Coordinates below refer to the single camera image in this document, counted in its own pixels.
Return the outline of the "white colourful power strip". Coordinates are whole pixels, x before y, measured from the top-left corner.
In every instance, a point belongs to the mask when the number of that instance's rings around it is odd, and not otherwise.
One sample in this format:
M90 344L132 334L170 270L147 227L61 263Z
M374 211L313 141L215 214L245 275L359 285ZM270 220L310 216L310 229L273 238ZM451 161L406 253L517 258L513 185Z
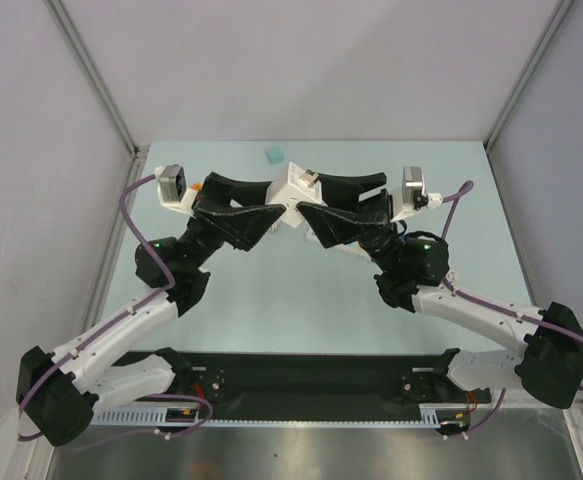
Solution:
M316 236L315 232L308 228L305 232L305 240L311 244L325 250L326 248L321 244L318 237ZM337 252L343 255L350 256L352 258L356 258L358 260L362 260L368 263L372 263L371 257L359 246L358 243L354 242L351 244L338 244L333 247L329 247L326 249L330 252Z

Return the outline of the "white square socket adapter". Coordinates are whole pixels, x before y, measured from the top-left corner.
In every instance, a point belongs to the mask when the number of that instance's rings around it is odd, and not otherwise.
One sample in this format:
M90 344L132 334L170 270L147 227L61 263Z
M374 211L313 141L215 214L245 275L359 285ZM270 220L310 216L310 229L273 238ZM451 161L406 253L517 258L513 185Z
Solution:
M278 223L298 228L304 222L304 217L297 209L300 202L323 205L322 185L316 172L288 162L282 173L269 185L265 203L283 205L285 212Z

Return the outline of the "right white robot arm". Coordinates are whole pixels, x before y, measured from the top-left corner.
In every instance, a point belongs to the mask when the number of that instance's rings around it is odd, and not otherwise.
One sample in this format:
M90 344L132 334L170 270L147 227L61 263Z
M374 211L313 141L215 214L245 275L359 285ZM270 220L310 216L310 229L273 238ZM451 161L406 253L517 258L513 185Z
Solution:
M487 352L446 351L432 376L440 399L455 401L475 389L522 389L550 407L572 406L583 389L583 330L573 311L557 302L546 309L504 302L462 287L449 266L445 234L407 229L407 219L424 209L457 205L472 182L444 197L427 191L418 167L404 169L394 192L385 189L383 173L307 171L301 178L320 191L320 200L296 206L320 244L358 244L380 270L374 280L388 306L450 321L498 344Z

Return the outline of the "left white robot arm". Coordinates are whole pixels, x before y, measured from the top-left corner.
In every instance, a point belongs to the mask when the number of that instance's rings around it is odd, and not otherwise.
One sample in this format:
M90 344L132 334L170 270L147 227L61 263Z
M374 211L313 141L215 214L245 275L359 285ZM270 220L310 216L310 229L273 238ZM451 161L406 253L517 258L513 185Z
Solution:
M188 216L180 237L149 241L131 219L128 198L153 183L160 204ZM223 245L253 249L285 213L268 201L267 181L238 181L210 173L200 189L187 186L184 170L169 165L127 186L119 211L136 237L135 275L145 293L108 319L50 352L36 346L20 360L16 401L36 427L21 442L44 438L54 447L79 437L93 418L137 399L185 397L192 376L185 359L163 348L127 366L117 365L146 334L189 312L210 280L204 264Z

